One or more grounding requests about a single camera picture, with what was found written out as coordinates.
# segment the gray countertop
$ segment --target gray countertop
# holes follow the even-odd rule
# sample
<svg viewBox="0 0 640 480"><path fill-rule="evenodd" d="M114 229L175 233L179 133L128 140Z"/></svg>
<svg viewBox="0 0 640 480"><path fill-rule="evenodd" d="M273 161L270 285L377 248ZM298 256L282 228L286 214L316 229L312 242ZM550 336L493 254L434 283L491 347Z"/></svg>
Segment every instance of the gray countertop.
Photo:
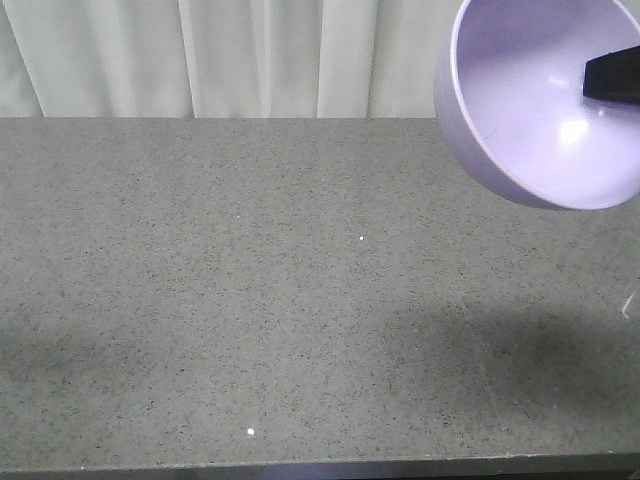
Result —
<svg viewBox="0 0 640 480"><path fill-rule="evenodd" d="M0 145L5 475L640 468L638 199L509 203L435 120L5 119Z"/></svg>

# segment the table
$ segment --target table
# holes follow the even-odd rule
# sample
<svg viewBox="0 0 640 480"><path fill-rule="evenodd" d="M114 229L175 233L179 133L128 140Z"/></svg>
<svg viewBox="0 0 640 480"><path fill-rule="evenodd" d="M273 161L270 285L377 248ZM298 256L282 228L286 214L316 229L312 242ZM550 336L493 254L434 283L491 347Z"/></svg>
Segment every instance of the table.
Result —
<svg viewBox="0 0 640 480"><path fill-rule="evenodd" d="M0 145L0 478L640 468L639 199L510 203L435 120Z"/></svg>

